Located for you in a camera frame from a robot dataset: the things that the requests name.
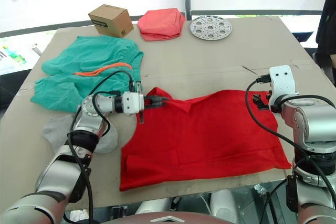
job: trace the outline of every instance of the box label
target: box label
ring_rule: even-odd
[[[103,27],[108,27],[107,24],[106,24],[105,22],[98,21],[98,20],[94,20],[94,19],[92,19],[91,21],[92,21],[92,23],[94,23],[95,25],[103,26]]]

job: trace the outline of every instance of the red cloth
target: red cloth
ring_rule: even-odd
[[[181,35],[184,22],[177,8],[149,10],[139,19],[138,27],[146,41],[168,40]]]
[[[254,93],[250,92],[252,101]],[[154,88],[148,95],[171,98],[165,106],[146,109],[131,141],[121,150],[120,190],[163,181],[219,178],[289,169],[279,139],[250,117],[244,91],[223,90],[186,101],[173,100]],[[268,110],[252,110],[261,123],[277,130]]]

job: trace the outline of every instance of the cardboard box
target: cardboard box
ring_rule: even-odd
[[[133,24],[128,11],[111,5],[102,5],[89,13],[89,17],[100,34],[123,38]]]

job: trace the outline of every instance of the round perforated plate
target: round perforated plate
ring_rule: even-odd
[[[202,16],[190,23],[191,33],[200,39],[219,40],[230,35],[232,26],[229,21],[217,16]]]

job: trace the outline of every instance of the pink cloth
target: pink cloth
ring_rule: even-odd
[[[139,19],[138,27],[146,41],[168,40],[181,35],[184,22],[177,8],[149,10]]]

